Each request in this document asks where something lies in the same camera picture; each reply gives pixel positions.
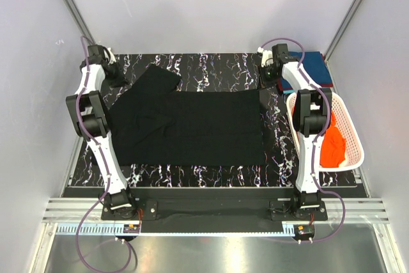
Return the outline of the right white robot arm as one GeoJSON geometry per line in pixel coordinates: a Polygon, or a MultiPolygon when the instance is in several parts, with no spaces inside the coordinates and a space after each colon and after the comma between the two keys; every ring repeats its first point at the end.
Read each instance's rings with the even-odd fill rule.
{"type": "Polygon", "coordinates": [[[293,195],[281,214],[295,219],[309,219],[321,207],[321,186],[318,168],[320,150],[331,119],[332,92],[322,90],[306,72],[303,60],[289,54],[285,43],[274,45],[269,51],[258,48],[260,85],[274,85],[280,78],[287,80],[297,92],[295,106],[290,111],[292,127],[299,142],[298,175],[293,195]]]}

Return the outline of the black t shirt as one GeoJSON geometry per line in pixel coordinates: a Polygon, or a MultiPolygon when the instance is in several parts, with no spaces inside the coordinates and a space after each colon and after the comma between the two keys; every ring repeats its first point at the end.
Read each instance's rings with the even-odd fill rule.
{"type": "Polygon", "coordinates": [[[180,81],[150,65],[113,103],[112,144],[120,165],[265,163],[258,90],[177,91],[180,81]]]}

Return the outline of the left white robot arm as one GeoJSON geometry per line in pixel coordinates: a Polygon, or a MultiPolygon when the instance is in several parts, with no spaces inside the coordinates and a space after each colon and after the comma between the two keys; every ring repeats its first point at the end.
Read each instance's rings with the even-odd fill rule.
{"type": "Polygon", "coordinates": [[[112,144],[112,121],[100,90],[106,82],[112,88],[128,84],[116,58],[107,47],[90,45],[80,65],[81,81],[77,91],[66,97],[66,106],[76,134],[90,147],[104,180],[102,219],[131,219],[138,204],[130,192],[112,144]]]}

